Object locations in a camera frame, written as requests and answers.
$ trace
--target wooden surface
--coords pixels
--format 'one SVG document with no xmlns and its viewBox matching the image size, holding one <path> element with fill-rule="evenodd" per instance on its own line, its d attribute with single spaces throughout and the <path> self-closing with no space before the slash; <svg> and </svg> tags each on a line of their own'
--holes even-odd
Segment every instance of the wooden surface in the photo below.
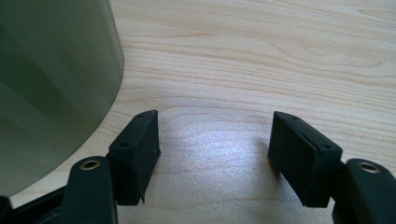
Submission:
<svg viewBox="0 0 396 224">
<path fill-rule="evenodd" d="M 273 112 L 291 113 L 396 175 L 396 2 L 111 1 L 120 93 L 91 138 L 14 205 L 105 155 L 136 114 L 159 110 L 161 151 L 120 223 L 332 223 L 303 208 L 267 159 Z"/>
</svg>

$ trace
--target wood grain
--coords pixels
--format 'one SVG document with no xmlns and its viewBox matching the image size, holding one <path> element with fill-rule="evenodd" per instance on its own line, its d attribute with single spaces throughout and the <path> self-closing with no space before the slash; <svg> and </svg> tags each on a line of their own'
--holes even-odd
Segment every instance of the wood grain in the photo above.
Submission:
<svg viewBox="0 0 396 224">
<path fill-rule="evenodd" d="M 137 113 L 159 110 L 147 202 L 120 223 L 332 223 L 303 208 L 267 160 L 273 112 L 305 119 L 396 174 L 394 1 L 111 1 L 125 55 L 107 117 L 14 204 L 66 183 Z"/>
</svg>

